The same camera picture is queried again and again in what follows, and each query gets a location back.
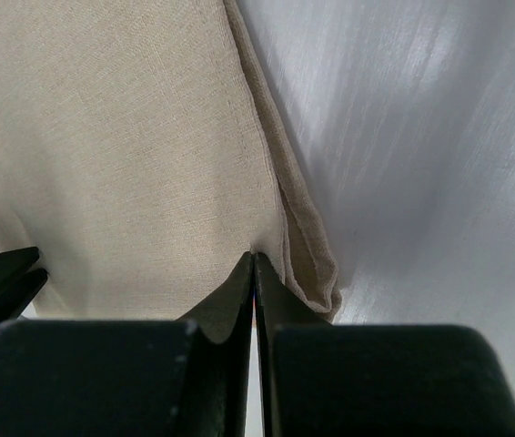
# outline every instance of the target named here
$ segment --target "cloth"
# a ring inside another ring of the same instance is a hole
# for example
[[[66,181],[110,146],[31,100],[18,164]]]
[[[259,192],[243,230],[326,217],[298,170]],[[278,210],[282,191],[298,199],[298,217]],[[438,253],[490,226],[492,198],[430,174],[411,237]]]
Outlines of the cloth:
[[[331,318],[337,267],[234,0],[0,2],[0,250],[38,313],[175,318],[245,250]]]

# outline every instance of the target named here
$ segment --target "beige cloth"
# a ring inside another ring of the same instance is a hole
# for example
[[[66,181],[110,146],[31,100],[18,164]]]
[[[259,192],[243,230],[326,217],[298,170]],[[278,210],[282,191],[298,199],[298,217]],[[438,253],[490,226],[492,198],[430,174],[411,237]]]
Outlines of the beige cloth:
[[[41,315],[175,318],[264,251],[332,316],[337,268],[234,0],[0,2],[0,250]]]

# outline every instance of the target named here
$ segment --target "towel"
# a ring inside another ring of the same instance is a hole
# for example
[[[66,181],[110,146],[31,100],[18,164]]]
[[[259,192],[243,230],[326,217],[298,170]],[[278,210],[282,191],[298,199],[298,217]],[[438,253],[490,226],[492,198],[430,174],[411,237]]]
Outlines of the towel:
[[[173,319],[245,250],[331,319],[337,265],[235,0],[0,2],[0,250],[45,317]]]

